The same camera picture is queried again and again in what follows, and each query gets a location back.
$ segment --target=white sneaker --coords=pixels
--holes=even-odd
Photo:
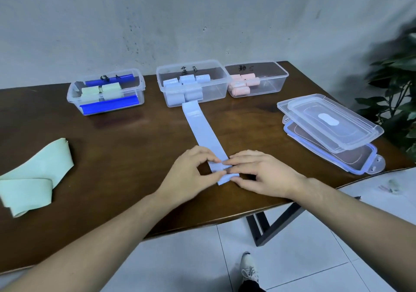
[[[253,257],[250,255],[249,252],[245,252],[244,254],[242,254],[240,271],[242,274],[243,282],[246,280],[252,280],[259,283],[259,275],[257,273]]]

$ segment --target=pant leg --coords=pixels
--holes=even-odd
[[[266,292],[266,291],[260,288],[260,285],[256,281],[246,280],[242,283],[242,285],[238,289],[238,292]]]

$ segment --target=table leg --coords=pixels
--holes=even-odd
[[[281,216],[278,217],[278,219],[272,225],[269,225],[264,212],[255,213],[254,215],[257,218],[262,232],[260,232],[260,229],[257,226],[254,215],[247,216],[247,222],[250,226],[251,234],[253,235],[254,243],[256,246],[263,246],[278,232],[288,226],[289,223],[297,218],[303,211],[305,211],[305,209],[294,202],[289,206],[289,208],[287,208],[286,211],[283,212]]]

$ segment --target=finger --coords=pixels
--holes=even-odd
[[[264,155],[264,153],[259,152],[259,151],[245,150],[245,151],[238,152],[234,155],[231,155],[230,158],[233,158],[233,157],[236,157],[236,156],[244,156],[244,155],[253,155],[253,156],[257,155],[257,156],[259,156],[259,155]]]
[[[246,155],[246,156],[235,156],[233,158],[227,159],[226,161],[223,161],[224,165],[237,165],[241,163],[253,163],[253,162],[259,162],[263,159],[263,156],[252,156],[252,155]]]
[[[192,156],[191,160],[195,166],[198,166],[206,161],[221,163],[221,160],[218,157],[216,157],[214,153],[198,153]]]
[[[193,148],[189,150],[190,155],[196,155],[198,153],[211,153],[215,155],[209,148],[206,148],[204,146],[195,145]]]
[[[237,185],[239,185],[243,189],[246,189],[255,193],[261,193],[262,183],[259,183],[258,181],[242,179],[241,177],[231,177],[230,180],[235,182]]]
[[[200,185],[202,190],[216,184],[227,172],[225,170],[217,171],[209,175],[200,177]]]
[[[258,174],[258,163],[243,163],[230,168],[227,168],[229,174]]]

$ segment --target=light blue resistance band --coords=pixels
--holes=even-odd
[[[221,161],[226,161],[228,159],[227,154],[225,153],[223,147],[217,139],[214,131],[212,131],[211,126],[209,125],[207,119],[201,111],[201,108],[198,105],[197,100],[189,101],[182,104],[182,110],[184,111],[186,120],[189,123],[189,126],[193,132],[193,135],[198,142],[198,145],[209,148],[216,157],[221,159]],[[213,173],[219,170],[224,170],[230,165],[223,165],[221,163],[208,162],[209,167]],[[240,176],[239,174],[226,174],[220,181],[219,185],[226,183],[230,180],[231,177]]]

